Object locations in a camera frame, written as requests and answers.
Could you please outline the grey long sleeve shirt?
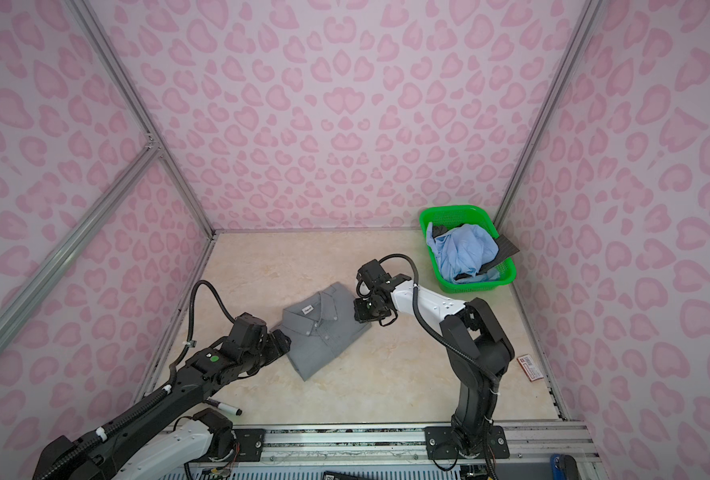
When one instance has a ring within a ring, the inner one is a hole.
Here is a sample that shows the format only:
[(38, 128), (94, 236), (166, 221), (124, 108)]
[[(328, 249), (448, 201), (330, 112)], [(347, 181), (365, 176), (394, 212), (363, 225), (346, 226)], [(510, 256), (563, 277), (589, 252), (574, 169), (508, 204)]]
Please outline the grey long sleeve shirt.
[(355, 319), (354, 294), (337, 282), (283, 309), (279, 329), (291, 339), (287, 354), (303, 381), (344, 353), (370, 328)]

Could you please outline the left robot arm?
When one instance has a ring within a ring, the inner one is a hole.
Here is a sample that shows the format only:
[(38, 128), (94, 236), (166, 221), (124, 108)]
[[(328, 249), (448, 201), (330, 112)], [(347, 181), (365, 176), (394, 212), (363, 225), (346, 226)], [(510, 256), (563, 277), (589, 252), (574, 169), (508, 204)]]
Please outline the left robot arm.
[(165, 427), (221, 388), (285, 356), (292, 340), (248, 313), (228, 335), (198, 351), (164, 385), (76, 440), (60, 436), (42, 451), (35, 479), (111, 479)]

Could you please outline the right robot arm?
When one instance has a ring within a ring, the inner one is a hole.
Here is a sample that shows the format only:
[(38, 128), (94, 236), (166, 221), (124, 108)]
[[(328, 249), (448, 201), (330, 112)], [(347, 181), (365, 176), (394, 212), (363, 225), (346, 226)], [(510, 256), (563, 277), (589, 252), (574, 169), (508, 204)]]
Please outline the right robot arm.
[(388, 327), (411, 314), (445, 348), (460, 381), (452, 415), (450, 446), (464, 458), (494, 460), (494, 413), (500, 385), (515, 359), (514, 347), (483, 299), (452, 299), (419, 283), (418, 268), (404, 254), (374, 259), (357, 272), (355, 319)]

